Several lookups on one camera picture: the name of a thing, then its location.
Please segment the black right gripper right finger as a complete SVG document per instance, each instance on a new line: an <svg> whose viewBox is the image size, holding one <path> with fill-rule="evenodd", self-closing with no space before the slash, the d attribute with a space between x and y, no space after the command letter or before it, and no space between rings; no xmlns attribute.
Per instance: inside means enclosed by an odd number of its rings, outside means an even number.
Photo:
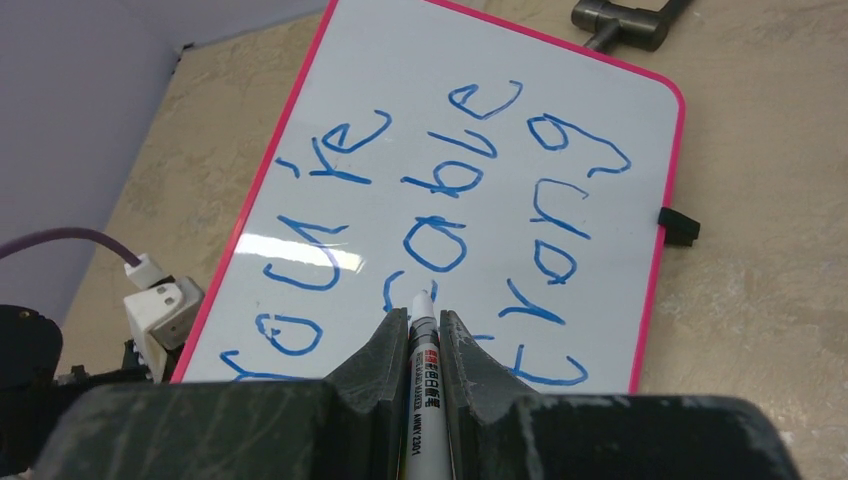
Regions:
<svg viewBox="0 0 848 480"><path fill-rule="evenodd" d="M440 316L441 366L459 479L796 479L751 402L712 395L543 394Z"/></svg>

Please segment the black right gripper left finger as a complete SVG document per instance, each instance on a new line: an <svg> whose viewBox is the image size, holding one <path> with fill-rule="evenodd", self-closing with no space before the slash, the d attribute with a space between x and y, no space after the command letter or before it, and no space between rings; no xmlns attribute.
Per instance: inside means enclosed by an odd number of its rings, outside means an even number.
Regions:
<svg viewBox="0 0 848 480"><path fill-rule="evenodd" d="M95 388L60 418L38 479L393 479L408 324L389 312L321 380Z"/></svg>

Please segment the white blue whiteboard marker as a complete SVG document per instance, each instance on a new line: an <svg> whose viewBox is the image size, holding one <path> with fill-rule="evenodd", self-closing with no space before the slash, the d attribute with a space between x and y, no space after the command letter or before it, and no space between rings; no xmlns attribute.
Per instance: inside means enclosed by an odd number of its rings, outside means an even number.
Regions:
<svg viewBox="0 0 848 480"><path fill-rule="evenodd" d="M403 479L451 479L453 470L441 369L438 321L429 292L412 301Z"/></svg>

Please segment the pink framed whiteboard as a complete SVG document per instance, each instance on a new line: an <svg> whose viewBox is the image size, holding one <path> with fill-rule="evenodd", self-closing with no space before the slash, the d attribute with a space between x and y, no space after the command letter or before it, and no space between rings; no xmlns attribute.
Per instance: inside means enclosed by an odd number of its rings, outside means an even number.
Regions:
<svg viewBox="0 0 848 480"><path fill-rule="evenodd" d="M175 372L318 378L428 291L543 392L637 390L685 100L450 1L332 1Z"/></svg>

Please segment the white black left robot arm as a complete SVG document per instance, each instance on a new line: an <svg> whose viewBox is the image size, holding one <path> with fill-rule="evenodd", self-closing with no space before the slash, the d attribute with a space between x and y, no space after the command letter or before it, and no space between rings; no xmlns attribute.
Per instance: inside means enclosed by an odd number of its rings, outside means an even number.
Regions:
<svg viewBox="0 0 848 480"><path fill-rule="evenodd" d="M39 312L1 307L1 475L33 467L64 412L87 391L101 385L148 382L149 369L125 343L120 369L92 375L82 365L58 378L63 336Z"/></svg>

